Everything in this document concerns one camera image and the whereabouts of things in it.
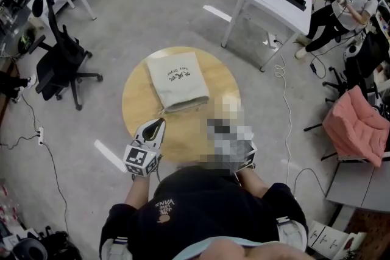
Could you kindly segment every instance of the person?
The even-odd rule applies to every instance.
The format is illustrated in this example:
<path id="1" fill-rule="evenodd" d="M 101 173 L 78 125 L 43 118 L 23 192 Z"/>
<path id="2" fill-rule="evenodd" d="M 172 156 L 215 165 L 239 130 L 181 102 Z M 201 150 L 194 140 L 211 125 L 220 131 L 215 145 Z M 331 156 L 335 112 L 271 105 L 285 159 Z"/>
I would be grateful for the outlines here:
<path id="1" fill-rule="evenodd" d="M 305 215 L 289 187 L 269 188 L 248 167 L 236 176 L 184 167 L 149 202 L 149 177 L 136 177 L 103 226 L 101 259 L 312 259 L 303 252 Z"/>
<path id="2" fill-rule="evenodd" d="M 335 0 L 314 12 L 311 16 L 309 34 L 306 37 L 300 36 L 297 40 L 305 47 L 298 50 L 295 57 L 304 58 L 307 52 L 318 50 L 332 39 L 364 27 L 375 14 L 377 7 L 378 0 L 353 0 L 352 3 Z M 325 26 L 325 29 L 318 39 L 312 41 L 319 26 Z"/>
<path id="3" fill-rule="evenodd" d="M 35 85 L 36 82 L 36 75 L 33 75 L 26 79 L 21 79 L 18 77 L 11 77 L 7 73 L 0 71 L 0 93 L 11 98 L 14 103 L 20 101 L 23 90 L 25 88 L 31 88 Z"/>

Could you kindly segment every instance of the white sneaker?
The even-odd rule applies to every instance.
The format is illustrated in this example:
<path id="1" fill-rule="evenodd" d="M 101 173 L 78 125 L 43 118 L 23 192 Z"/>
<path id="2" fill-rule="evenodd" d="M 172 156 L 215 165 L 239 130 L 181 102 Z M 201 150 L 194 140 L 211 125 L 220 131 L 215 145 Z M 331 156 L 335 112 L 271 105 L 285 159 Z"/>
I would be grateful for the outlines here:
<path id="1" fill-rule="evenodd" d="M 12 99 L 13 103 L 20 102 L 20 98 L 22 97 L 23 90 L 24 90 L 24 87 L 19 87 L 18 96 L 16 98 Z"/>
<path id="2" fill-rule="evenodd" d="M 312 39 L 309 39 L 309 38 L 307 38 L 306 36 L 303 36 L 303 35 L 299 35 L 296 41 L 298 43 L 300 43 L 302 46 L 306 47 L 308 44 L 310 44 L 312 42 Z"/>
<path id="3" fill-rule="evenodd" d="M 37 76 L 34 74 L 33 76 L 31 76 L 30 78 L 27 78 L 27 86 L 26 88 L 27 89 L 30 89 L 32 86 L 35 85 L 35 83 L 37 82 Z"/>
<path id="4" fill-rule="evenodd" d="M 295 58 L 300 60 L 301 58 L 304 58 L 307 55 L 306 48 L 300 48 L 297 52 L 295 52 Z"/>

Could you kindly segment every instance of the beige cloth bag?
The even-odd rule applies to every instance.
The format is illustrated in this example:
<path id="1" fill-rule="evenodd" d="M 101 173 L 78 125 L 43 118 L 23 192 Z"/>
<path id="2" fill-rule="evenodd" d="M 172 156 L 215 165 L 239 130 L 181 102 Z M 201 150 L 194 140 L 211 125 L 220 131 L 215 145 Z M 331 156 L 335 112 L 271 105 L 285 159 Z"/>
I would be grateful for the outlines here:
<path id="1" fill-rule="evenodd" d="M 147 67 L 167 112 L 205 103 L 210 97 L 195 52 L 150 58 Z"/>

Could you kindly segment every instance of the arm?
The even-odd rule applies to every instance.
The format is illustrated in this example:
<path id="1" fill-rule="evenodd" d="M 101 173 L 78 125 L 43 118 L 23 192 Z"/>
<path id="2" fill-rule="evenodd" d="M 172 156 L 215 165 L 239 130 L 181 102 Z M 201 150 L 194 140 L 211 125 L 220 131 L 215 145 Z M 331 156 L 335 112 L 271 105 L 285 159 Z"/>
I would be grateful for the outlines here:
<path id="1" fill-rule="evenodd" d="M 268 190 L 268 186 L 260 179 L 253 169 L 244 168 L 237 172 L 237 177 L 243 188 L 253 196 L 262 198 Z"/>
<path id="2" fill-rule="evenodd" d="M 135 209 L 140 209 L 145 205 L 149 199 L 149 182 L 150 176 L 143 178 L 136 175 L 124 203 Z"/>
<path id="3" fill-rule="evenodd" d="M 364 25 L 367 23 L 368 19 L 370 18 L 370 13 L 367 11 L 363 10 L 361 15 L 351 6 L 351 4 L 346 5 L 347 10 L 351 13 L 352 17 L 354 20 L 361 25 Z"/>

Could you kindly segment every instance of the black cable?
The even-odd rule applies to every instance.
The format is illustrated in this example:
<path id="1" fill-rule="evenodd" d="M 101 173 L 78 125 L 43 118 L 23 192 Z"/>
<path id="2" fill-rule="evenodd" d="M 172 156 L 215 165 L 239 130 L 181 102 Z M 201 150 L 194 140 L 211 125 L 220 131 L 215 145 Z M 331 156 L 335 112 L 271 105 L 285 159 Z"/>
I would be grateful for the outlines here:
<path id="1" fill-rule="evenodd" d="M 339 73 L 339 75 L 345 82 L 347 81 L 347 79 L 344 77 L 344 75 L 341 72 Z"/>
<path id="2" fill-rule="evenodd" d="M 21 139 L 24 139 L 24 140 L 28 141 L 28 140 L 31 140 L 31 139 L 36 138 L 37 136 L 39 136 L 39 135 L 34 135 L 34 136 L 32 136 L 31 138 L 25 138 L 25 137 L 21 136 L 21 137 L 17 140 L 17 142 L 16 142 L 13 146 L 11 146 L 11 147 L 9 147 L 8 144 L 3 144 L 3 143 L 0 143 L 0 146 L 6 146 L 9 150 L 12 150 L 15 146 L 17 146 L 17 145 L 19 144 L 19 141 L 20 141 Z"/>
<path id="3" fill-rule="evenodd" d="M 32 116 L 33 116 L 33 119 L 34 119 L 34 130 L 35 130 L 36 133 L 39 133 L 38 130 L 37 130 L 37 120 L 36 120 L 36 118 L 35 118 L 34 109 L 32 108 L 32 106 L 31 106 L 30 104 L 27 103 L 27 101 L 26 101 L 26 99 L 24 98 L 23 94 L 22 94 L 22 98 L 23 98 L 24 103 L 26 103 L 27 106 L 31 108 Z"/>
<path id="4" fill-rule="evenodd" d="M 66 221 L 66 212 L 67 212 L 67 210 L 68 210 L 68 202 L 66 201 L 66 199 L 65 199 L 65 197 L 64 197 L 64 195 L 62 194 L 61 189 L 60 189 L 59 178 L 58 178 L 58 175 L 57 175 L 57 169 L 55 168 L 55 163 L 54 163 L 53 154 L 51 153 L 50 148 L 49 148 L 49 146 L 48 146 L 46 143 L 43 143 L 43 145 L 46 146 L 46 148 L 48 149 L 48 152 L 49 152 L 49 154 L 50 154 L 50 156 L 51 156 L 51 160 L 52 160 L 52 162 L 53 162 L 53 167 L 54 167 L 54 173 L 55 173 L 55 181 L 57 182 L 57 188 L 58 188 L 59 193 L 60 193 L 61 196 L 62 196 L 63 201 L 65 202 L 65 212 L 64 212 L 64 214 L 63 214 L 63 218 L 64 218 L 64 220 L 65 220 L 66 232 L 68 233 L 68 237 L 70 237 L 70 235 L 69 235 L 68 223 L 67 223 L 67 221 Z"/>
<path id="5" fill-rule="evenodd" d="M 11 58 L 11 62 L 15 65 L 15 68 L 16 68 L 16 72 L 18 73 L 18 75 L 20 76 L 20 72 L 19 72 L 19 68 L 18 68 L 18 65 L 16 65 L 16 61 L 15 59 Z"/>
<path id="6" fill-rule="evenodd" d="M 157 180 L 158 182 L 161 183 L 161 179 L 160 179 L 160 174 L 158 173 L 158 168 L 160 167 L 160 160 L 163 158 L 163 155 L 160 155 L 157 159 L 157 167 L 156 169 L 154 169 L 153 171 L 156 171 L 156 176 L 157 176 Z"/>
<path id="7" fill-rule="evenodd" d="M 366 28 L 366 26 L 364 26 L 358 33 L 352 35 L 351 37 L 346 38 L 345 41 L 343 41 L 342 43 L 337 44 L 336 46 L 330 48 L 329 50 L 325 51 L 324 53 L 315 55 L 315 54 L 313 54 L 311 51 L 309 51 L 309 53 L 314 57 L 314 58 L 311 60 L 310 64 L 313 64 L 314 60 L 317 59 L 317 60 L 319 60 L 319 62 L 320 62 L 320 63 L 322 64 L 322 66 L 324 67 L 324 71 L 325 71 L 324 76 L 319 76 L 319 75 L 315 72 L 315 75 L 316 75 L 318 78 L 324 79 L 325 76 L 327 75 L 327 67 L 326 67 L 325 64 L 320 60 L 319 57 L 320 57 L 321 55 L 324 55 L 324 54 L 328 53 L 328 52 L 331 51 L 333 48 L 338 47 L 338 46 L 340 46 L 340 45 L 346 43 L 346 42 L 347 42 L 348 40 L 350 40 L 351 38 L 356 37 L 357 35 L 359 35 L 359 34 Z"/>
<path id="8" fill-rule="evenodd" d="M 346 10 L 346 6 L 344 7 L 344 10 L 339 14 L 339 16 L 337 17 L 337 20 L 339 19 L 339 17 L 344 13 L 344 11 Z"/>
<path id="9" fill-rule="evenodd" d="M 326 195 L 326 193 L 324 192 L 324 190 L 323 190 L 323 188 L 322 188 L 322 186 L 321 186 L 321 183 L 319 182 L 319 179 L 318 179 L 316 173 L 314 172 L 314 170 L 312 170 L 312 168 L 304 168 L 304 169 L 302 169 L 302 170 L 298 173 L 297 177 L 295 178 L 295 182 L 294 182 L 294 192 L 293 192 L 293 195 L 295 196 L 295 191 L 296 191 L 296 188 L 297 188 L 297 180 L 298 180 L 298 177 L 299 177 L 299 175 L 300 175 L 303 171 L 305 171 L 305 170 L 310 170 L 310 171 L 314 174 L 314 176 L 315 176 L 316 179 L 317 179 L 318 185 L 319 185 L 319 187 L 321 188 L 321 191 L 322 191 L 324 197 L 326 197 L 327 195 Z"/>

